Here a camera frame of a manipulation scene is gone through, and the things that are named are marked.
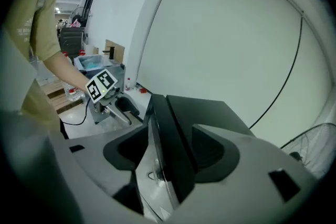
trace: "black cable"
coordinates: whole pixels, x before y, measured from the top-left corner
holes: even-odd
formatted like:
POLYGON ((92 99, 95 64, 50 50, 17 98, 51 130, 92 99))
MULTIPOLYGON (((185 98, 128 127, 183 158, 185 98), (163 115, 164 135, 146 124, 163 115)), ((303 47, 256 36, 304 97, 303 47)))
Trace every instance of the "black cable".
POLYGON ((68 124, 68 125, 80 125, 80 124, 82 124, 82 123, 85 121, 85 119, 86 119, 86 115, 88 114, 88 105, 89 105, 90 100, 91 100, 91 99, 89 98, 88 102, 86 103, 86 107, 85 107, 85 117, 84 117, 84 119, 83 119, 83 121, 82 121, 81 123, 77 123, 77 124, 67 123, 67 122, 63 122, 63 123, 64 123, 64 124, 68 124))
POLYGON ((273 102, 271 103, 271 105, 270 105, 270 106, 266 109, 266 111, 260 116, 260 118, 257 119, 257 121, 256 121, 254 124, 251 125, 250 129, 251 129, 254 125, 256 125, 256 124, 258 123, 258 121, 261 120, 261 118, 267 113, 267 111, 268 111, 268 110, 271 108, 271 106, 275 103, 275 101, 278 99, 279 95, 281 94, 282 90, 284 89, 284 87, 285 87, 285 85, 286 85, 286 83, 287 83, 287 81, 288 81, 288 79, 289 79, 290 74, 292 73, 292 70, 293 70, 293 67, 294 67, 296 58, 297 58, 297 56, 298 56, 299 48, 300 48, 301 34, 302 34, 302 22, 303 22, 303 16, 301 16, 300 34, 299 34, 298 48, 297 48, 297 50, 296 50, 295 57, 294 57, 294 61, 293 61, 292 67, 291 67, 290 70, 289 70, 289 73, 288 73, 288 75, 287 75, 287 78, 286 78, 284 84, 282 85, 282 87, 281 87, 281 89, 280 89, 278 95, 275 97, 275 99, 274 99, 273 102))

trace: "white curved wall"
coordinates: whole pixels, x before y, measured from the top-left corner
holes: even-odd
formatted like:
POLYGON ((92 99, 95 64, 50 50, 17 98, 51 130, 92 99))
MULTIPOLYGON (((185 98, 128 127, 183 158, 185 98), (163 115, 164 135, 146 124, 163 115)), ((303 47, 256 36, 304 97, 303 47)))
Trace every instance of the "white curved wall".
POLYGON ((286 80, 300 18, 286 0, 162 0, 138 82, 153 93, 225 101, 251 126, 286 80))
POLYGON ((315 35, 303 21, 293 71, 279 98, 251 129, 257 137, 283 146, 312 126, 332 87, 325 60, 315 35))

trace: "wooden pallet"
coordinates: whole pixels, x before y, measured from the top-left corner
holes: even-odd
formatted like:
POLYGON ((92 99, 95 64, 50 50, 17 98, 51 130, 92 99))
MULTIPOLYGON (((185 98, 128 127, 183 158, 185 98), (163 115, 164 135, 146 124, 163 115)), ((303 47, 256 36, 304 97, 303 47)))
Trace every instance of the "wooden pallet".
POLYGON ((44 85, 41 87, 41 89, 50 98, 50 103, 56 110, 57 114, 60 114, 83 103, 82 99, 79 99, 75 102, 69 101, 65 95, 62 82, 60 80, 44 85))

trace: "beige t-shirt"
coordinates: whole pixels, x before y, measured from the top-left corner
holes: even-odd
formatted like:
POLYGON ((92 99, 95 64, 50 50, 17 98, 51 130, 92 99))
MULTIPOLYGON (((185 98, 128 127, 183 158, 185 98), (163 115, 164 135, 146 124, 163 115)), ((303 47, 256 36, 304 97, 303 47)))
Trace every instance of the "beige t-shirt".
MULTIPOLYGON (((44 61, 60 51, 55 30, 56 0, 14 0, 4 27, 17 49, 29 59, 29 48, 44 61)), ((59 117, 35 80, 22 106, 22 113, 50 130, 59 130, 59 117)))

